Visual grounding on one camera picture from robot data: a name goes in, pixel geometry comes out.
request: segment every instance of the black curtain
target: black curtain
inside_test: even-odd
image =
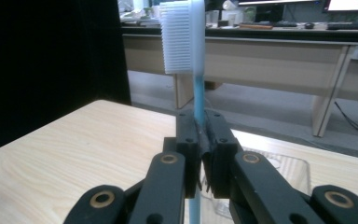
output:
[[[116,1],[0,1],[0,146],[97,99],[131,103]]]

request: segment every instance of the computer monitor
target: computer monitor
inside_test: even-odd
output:
[[[358,0],[326,0],[325,12],[358,12]]]
[[[278,5],[301,2],[319,2],[318,0],[240,0],[240,7],[260,6],[260,5]]]
[[[284,5],[262,5],[255,10],[255,21],[277,22],[283,19]]]

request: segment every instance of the keyboard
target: keyboard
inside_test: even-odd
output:
[[[356,23],[328,23],[327,30],[358,30],[358,22],[356,22]]]
[[[272,27],[297,27],[296,22],[291,21],[278,21],[278,22],[267,22],[267,21],[255,21],[255,22],[243,22],[243,25],[259,25],[259,26],[272,26]]]

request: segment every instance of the wooden table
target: wooden table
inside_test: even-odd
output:
[[[358,159],[234,131],[246,147],[308,161],[311,185],[358,194]],[[175,118],[97,101],[0,148],[0,223],[62,223],[88,189],[145,177]]]

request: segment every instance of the computer screen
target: computer screen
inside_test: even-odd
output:
[[[289,4],[300,2],[319,2],[318,0],[240,0],[239,5],[245,6],[259,6],[259,5],[277,5],[277,4]]]
[[[358,0],[326,0],[325,12],[358,12]]]

